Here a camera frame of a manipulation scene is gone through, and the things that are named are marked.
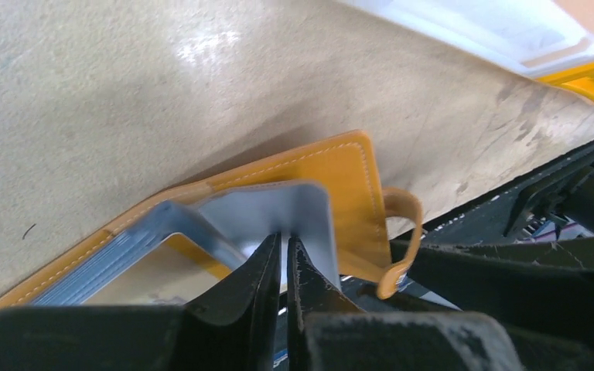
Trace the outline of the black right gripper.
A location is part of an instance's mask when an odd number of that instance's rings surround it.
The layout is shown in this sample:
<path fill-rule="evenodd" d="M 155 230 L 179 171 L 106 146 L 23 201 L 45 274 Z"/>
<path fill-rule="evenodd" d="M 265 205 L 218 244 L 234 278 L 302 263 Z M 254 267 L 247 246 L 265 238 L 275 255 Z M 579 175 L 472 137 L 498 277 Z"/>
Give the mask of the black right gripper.
<path fill-rule="evenodd" d="M 523 176 L 453 212 L 426 239 L 408 277 L 463 310 L 594 350 L 594 172 L 571 194 L 571 217 L 592 236 L 513 243 L 507 228 Z"/>

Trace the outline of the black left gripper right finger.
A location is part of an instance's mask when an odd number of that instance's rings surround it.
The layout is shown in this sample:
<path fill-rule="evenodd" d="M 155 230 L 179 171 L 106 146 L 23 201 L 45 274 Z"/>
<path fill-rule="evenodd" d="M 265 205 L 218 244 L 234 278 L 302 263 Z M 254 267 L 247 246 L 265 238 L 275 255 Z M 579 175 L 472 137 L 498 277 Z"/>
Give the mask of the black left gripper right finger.
<path fill-rule="evenodd" d="M 298 237 L 287 250 L 292 370 L 522 370 L 506 330 L 457 311 L 365 312 L 313 265 Z"/>

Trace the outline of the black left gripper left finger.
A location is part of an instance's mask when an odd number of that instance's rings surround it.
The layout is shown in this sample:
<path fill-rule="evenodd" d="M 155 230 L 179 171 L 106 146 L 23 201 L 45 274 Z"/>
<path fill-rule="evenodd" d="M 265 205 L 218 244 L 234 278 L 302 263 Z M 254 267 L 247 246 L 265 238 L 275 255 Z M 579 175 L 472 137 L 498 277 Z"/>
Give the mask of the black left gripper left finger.
<path fill-rule="evenodd" d="M 269 370 L 281 241 L 184 305 L 0 310 L 0 370 Z"/>

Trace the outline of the yellow leather card holder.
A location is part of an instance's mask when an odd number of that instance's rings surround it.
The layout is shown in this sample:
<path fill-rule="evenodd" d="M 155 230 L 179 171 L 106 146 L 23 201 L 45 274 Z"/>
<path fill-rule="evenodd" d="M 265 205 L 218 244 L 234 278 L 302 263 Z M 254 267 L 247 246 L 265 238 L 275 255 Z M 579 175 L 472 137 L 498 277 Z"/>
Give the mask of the yellow leather card holder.
<path fill-rule="evenodd" d="M 384 188 L 373 145 L 350 131 L 162 191 L 0 297 L 18 305 L 164 305 L 190 301 L 245 263 L 262 240 L 304 244 L 333 286 L 341 275 L 395 294 L 414 263 L 423 210 Z"/>

